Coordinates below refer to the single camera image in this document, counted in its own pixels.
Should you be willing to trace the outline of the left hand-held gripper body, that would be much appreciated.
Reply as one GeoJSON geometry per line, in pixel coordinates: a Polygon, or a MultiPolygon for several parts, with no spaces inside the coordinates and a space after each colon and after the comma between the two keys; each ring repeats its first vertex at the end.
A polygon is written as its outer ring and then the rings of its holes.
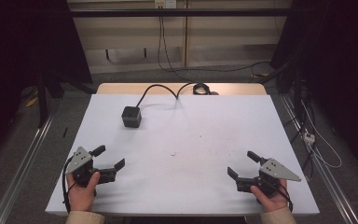
{"type": "Polygon", "coordinates": [[[76,183],[86,187],[95,172],[100,173],[99,184],[114,182],[117,172],[113,168],[97,169],[93,167],[93,158],[90,152],[83,147],[78,147],[65,170],[67,175],[72,174],[76,183]]]}

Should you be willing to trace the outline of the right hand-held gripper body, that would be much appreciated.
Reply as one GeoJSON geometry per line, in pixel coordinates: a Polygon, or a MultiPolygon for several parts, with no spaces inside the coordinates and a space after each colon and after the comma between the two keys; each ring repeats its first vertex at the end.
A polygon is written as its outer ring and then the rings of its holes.
{"type": "Polygon", "coordinates": [[[280,188],[280,180],[292,180],[300,182],[301,178],[286,168],[275,159],[252,157],[252,160],[260,164],[259,176],[253,178],[239,177],[236,175],[237,191],[251,193],[251,186],[258,187],[266,196],[273,196],[280,188]]]}

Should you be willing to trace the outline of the person's right hand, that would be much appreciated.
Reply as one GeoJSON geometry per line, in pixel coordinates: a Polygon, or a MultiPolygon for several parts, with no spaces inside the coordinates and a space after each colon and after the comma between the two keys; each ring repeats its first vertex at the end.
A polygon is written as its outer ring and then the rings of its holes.
{"type": "Polygon", "coordinates": [[[273,212],[288,206],[288,201],[280,193],[273,197],[266,196],[257,186],[251,186],[251,192],[264,207],[264,212],[273,212]]]}

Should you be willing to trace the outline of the person's left hand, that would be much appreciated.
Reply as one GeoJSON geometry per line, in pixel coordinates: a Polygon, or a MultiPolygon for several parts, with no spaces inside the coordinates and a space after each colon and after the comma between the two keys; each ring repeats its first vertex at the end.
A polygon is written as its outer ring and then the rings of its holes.
{"type": "Polygon", "coordinates": [[[91,176],[88,185],[83,188],[79,186],[73,175],[69,174],[67,177],[67,184],[69,189],[69,202],[72,211],[91,212],[94,201],[94,190],[98,185],[100,173],[96,172],[91,176]]]}

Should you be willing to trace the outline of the black cube power socket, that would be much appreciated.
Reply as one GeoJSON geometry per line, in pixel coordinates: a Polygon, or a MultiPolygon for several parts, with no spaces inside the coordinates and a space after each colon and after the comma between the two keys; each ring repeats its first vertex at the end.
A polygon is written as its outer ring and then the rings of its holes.
{"type": "Polygon", "coordinates": [[[128,128],[139,128],[142,121],[142,114],[139,107],[126,106],[121,115],[124,126],[128,128]]]}

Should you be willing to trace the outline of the white table cover sheet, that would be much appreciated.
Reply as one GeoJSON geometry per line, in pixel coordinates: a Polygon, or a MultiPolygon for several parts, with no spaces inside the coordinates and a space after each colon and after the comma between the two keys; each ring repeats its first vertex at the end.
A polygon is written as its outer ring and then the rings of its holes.
{"type": "Polygon", "coordinates": [[[126,164],[113,183],[97,189],[93,209],[114,216],[250,216],[261,212],[253,195],[237,191],[230,167],[258,174],[248,151],[302,173],[267,95],[179,98],[149,94],[91,97],[73,149],[105,145],[96,167],[126,164]],[[139,107],[139,128],[124,126],[126,106],[139,107]]]}

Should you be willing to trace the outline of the wooden table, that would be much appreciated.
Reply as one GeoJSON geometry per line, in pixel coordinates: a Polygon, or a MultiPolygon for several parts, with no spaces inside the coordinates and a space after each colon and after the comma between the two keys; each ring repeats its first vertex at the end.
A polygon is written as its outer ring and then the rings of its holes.
{"type": "MultiPolygon", "coordinates": [[[[103,83],[99,86],[97,94],[143,94],[152,83],[103,83]]],[[[174,92],[179,91],[185,83],[162,83],[174,92]]],[[[258,83],[207,83],[210,91],[219,95],[267,95],[263,85],[258,83]]],[[[184,87],[180,93],[193,94],[193,85],[184,87]]],[[[171,94],[162,87],[153,87],[148,94],[171,94]]]]}

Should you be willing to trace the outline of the black metal stand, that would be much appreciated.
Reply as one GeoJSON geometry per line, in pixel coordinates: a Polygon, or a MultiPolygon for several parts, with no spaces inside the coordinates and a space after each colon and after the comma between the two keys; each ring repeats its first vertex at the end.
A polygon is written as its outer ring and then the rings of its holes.
{"type": "Polygon", "coordinates": [[[61,87],[57,74],[54,72],[40,73],[37,78],[36,87],[39,103],[38,127],[42,128],[48,119],[48,103],[46,91],[49,92],[52,98],[62,98],[64,91],[61,87]]]}

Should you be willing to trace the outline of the black curtain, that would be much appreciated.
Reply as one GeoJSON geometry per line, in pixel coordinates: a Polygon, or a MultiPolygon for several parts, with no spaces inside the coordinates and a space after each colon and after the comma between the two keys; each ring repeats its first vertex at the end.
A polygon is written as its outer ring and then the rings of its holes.
{"type": "Polygon", "coordinates": [[[301,59],[302,74],[334,127],[358,160],[358,0],[291,0],[313,12],[289,16],[271,65],[283,65],[314,22],[301,59]]]}
{"type": "Polygon", "coordinates": [[[67,0],[0,0],[0,141],[27,87],[91,83],[67,0]]]}

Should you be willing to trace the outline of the metal floor rail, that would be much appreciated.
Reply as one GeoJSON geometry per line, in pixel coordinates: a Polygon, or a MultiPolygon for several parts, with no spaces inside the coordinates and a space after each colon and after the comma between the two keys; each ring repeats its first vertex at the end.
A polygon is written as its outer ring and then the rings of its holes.
{"type": "Polygon", "coordinates": [[[28,146],[26,154],[24,155],[20,167],[17,169],[9,186],[7,187],[5,194],[0,200],[0,224],[6,224],[7,218],[12,210],[14,203],[16,202],[21,188],[31,170],[34,160],[43,145],[48,130],[55,115],[48,116],[46,121],[41,127],[36,130],[32,143],[28,146]]]}
{"type": "MultiPolygon", "coordinates": [[[[294,124],[296,130],[299,133],[299,137],[303,140],[303,132],[307,130],[306,126],[301,124],[301,121],[296,117],[294,103],[288,96],[281,96],[282,103],[291,118],[291,123],[294,124]]],[[[355,215],[355,212],[351,206],[351,203],[348,200],[348,197],[345,195],[341,186],[338,184],[337,180],[331,172],[331,166],[329,166],[321,155],[319,149],[316,145],[311,146],[309,143],[305,144],[305,149],[307,153],[311,155],[313,167],[318,170],[324,184],[327,187],[329,194],[331,195],[336,207],[343,217],[346,224],[358,224],[358,217],[355,215]]]]}

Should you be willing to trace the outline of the black horizontal frame bar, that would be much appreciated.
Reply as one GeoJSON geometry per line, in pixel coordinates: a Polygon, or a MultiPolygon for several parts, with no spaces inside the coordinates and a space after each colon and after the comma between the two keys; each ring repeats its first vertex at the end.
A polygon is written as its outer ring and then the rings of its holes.
{"type": "Polygon", "coordinates": [[[251,8],[251,9],[77,9],[70,14],[75,18],[103,17],[275,17],[288,16],[290,8],[251,8]]]}

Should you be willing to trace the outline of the white wall socket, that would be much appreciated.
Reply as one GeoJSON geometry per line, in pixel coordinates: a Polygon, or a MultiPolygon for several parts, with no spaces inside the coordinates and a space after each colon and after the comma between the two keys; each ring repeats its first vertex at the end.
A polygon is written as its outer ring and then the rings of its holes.
{"type": "Polygon", "coordinates": [[[176,0],[154,0],[155,8],[177,8],[176,0]]]}

